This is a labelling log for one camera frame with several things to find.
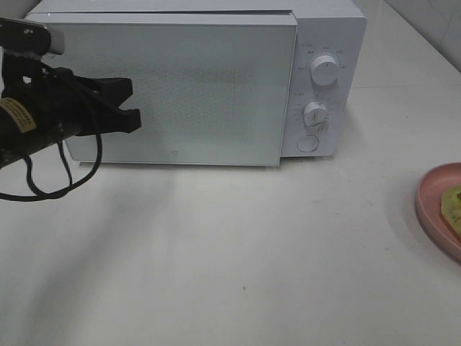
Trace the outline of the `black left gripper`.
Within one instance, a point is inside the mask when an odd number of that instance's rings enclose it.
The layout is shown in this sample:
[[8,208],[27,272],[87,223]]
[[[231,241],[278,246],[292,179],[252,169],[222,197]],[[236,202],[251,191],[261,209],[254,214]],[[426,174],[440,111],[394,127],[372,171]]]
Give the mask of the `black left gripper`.
[[132,133],[139,109],[119,107],[133,94],[128,78],[91,79],[40,60],[3,54],[1,143],[54,144],[73,136]]

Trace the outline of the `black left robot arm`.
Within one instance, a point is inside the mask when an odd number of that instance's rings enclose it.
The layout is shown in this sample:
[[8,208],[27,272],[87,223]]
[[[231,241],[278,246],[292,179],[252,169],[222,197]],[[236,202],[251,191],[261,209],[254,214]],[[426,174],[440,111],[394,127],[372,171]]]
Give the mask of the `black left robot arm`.
[[123,110],[129,78],[91,79],[68,68],[4,54],[1,65],[1,166],[73,136],[132,133],[140,110]]

